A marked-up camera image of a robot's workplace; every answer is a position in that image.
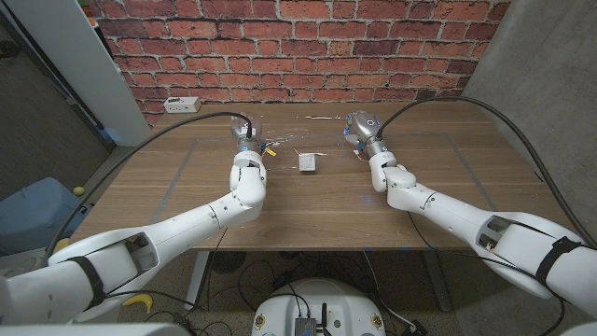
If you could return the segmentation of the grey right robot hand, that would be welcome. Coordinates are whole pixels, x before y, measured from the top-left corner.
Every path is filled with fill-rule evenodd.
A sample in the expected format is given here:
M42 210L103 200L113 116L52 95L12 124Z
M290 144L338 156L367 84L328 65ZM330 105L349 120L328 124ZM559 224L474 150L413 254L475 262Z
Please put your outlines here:
M365 147L382 140L378 135L382 124L375 115L358 110L350 113L345 120L346 126L343 134L345 140L350 144Z

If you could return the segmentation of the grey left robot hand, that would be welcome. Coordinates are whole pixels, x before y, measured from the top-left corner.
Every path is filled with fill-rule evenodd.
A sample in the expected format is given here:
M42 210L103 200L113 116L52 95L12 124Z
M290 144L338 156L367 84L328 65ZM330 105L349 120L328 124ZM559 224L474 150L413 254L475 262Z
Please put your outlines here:
M249 120L251 123L248 123L242 118L231 118L231 132L234 140L236 141L237 151L254 151L258 154L261 154L261 122L252 118L249 118Z

